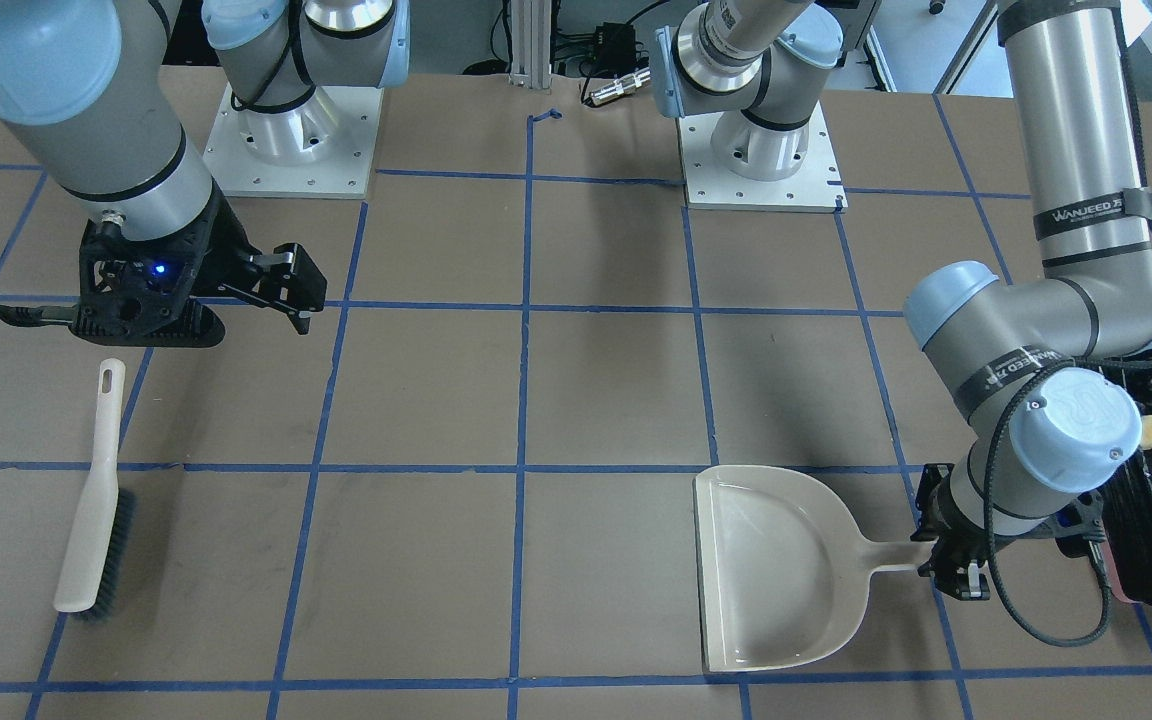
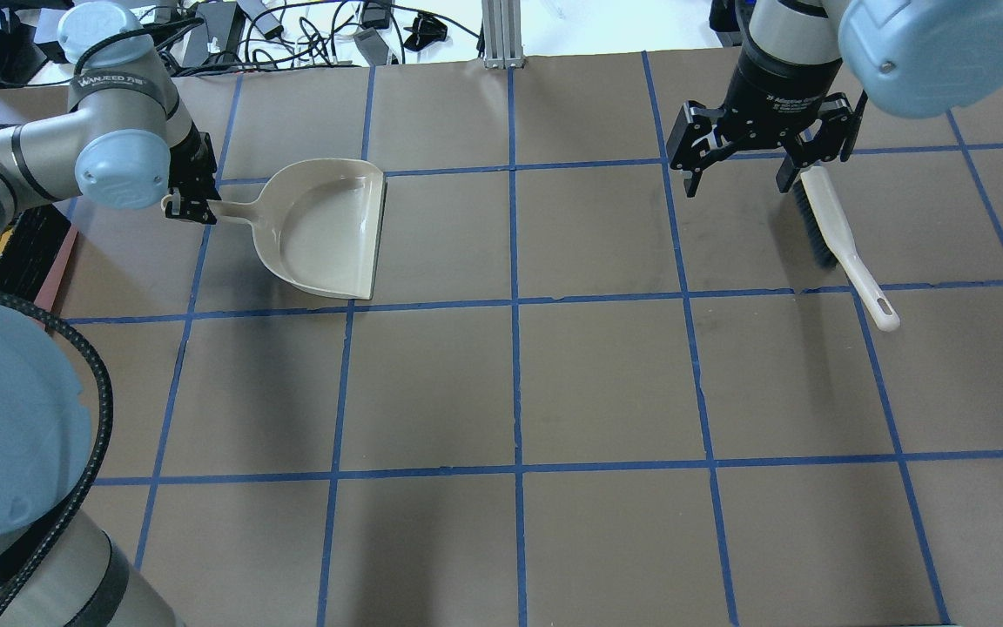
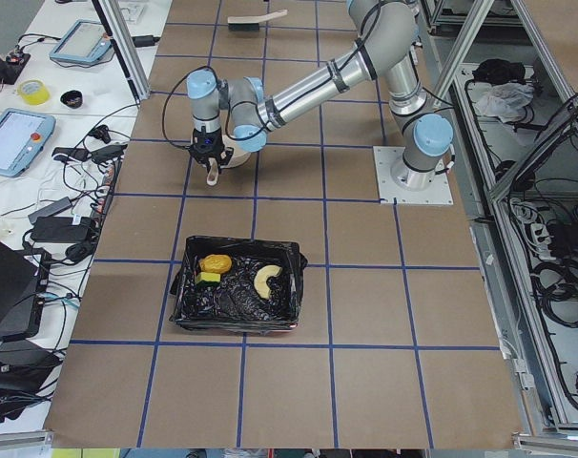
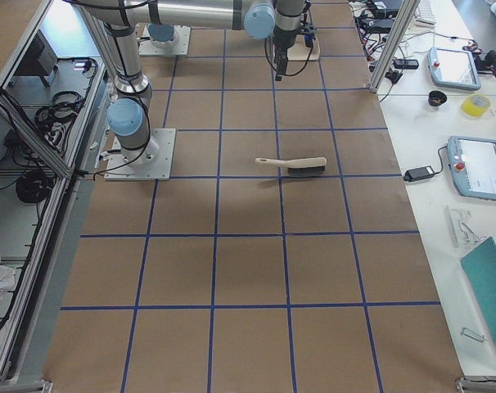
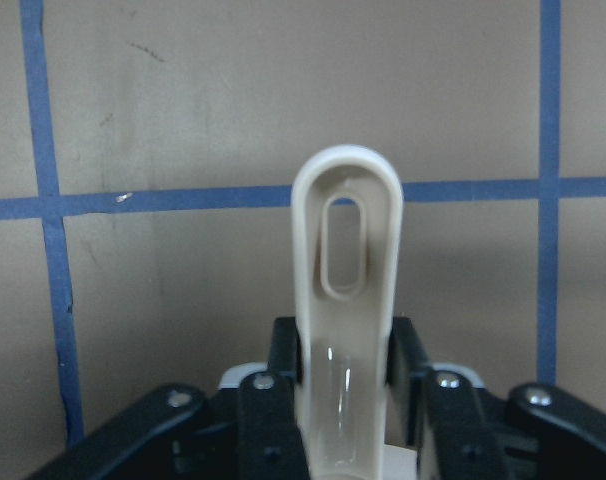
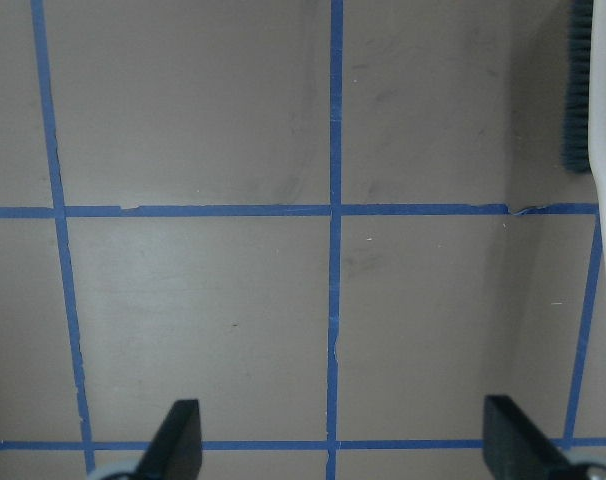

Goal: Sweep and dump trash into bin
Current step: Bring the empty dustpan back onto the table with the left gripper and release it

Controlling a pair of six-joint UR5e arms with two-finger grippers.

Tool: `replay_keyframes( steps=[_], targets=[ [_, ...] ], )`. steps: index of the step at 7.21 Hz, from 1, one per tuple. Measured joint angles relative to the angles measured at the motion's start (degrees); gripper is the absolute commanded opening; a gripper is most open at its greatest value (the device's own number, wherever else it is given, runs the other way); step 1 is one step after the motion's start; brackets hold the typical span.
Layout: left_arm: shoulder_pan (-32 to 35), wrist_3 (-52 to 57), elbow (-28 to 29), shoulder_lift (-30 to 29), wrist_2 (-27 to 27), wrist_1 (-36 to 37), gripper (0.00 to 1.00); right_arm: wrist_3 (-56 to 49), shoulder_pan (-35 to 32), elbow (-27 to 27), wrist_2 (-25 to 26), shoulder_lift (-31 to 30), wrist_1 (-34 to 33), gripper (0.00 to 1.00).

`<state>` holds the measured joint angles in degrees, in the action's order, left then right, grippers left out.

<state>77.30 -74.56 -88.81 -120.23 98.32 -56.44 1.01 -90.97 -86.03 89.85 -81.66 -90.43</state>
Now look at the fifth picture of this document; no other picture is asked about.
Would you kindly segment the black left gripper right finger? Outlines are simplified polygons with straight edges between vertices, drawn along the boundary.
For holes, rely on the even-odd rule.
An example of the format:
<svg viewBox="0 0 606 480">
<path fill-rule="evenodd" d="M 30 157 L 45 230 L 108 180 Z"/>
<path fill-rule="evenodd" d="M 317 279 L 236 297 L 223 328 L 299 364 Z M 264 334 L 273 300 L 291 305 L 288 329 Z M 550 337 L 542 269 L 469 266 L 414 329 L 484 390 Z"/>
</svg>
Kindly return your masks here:
<svg viewBox="0 0 606 480">
<path fill-rule="evenodd" d="M 386 381 L 399 416 L 403 445 L 421 443 L 420 399 L 431 362 L 423 343 L 407 317 L 394 317 L 388 341 Z"/>
</svg>

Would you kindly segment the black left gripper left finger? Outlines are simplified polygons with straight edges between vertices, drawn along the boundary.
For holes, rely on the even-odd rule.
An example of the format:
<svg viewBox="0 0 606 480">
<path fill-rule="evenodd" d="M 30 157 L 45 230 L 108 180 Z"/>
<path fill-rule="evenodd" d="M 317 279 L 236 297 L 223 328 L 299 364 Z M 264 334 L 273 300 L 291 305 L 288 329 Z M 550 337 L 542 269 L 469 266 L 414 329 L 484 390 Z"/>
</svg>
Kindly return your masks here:
<svg viewBox="0 0 606 480">
<path fill-rule="evenodd" d="M 302 379 L 300 339 L 294 317 L 278 317 L 273 322 L 267 366 L 270 371 L 296 386 Z"/>
</svg>

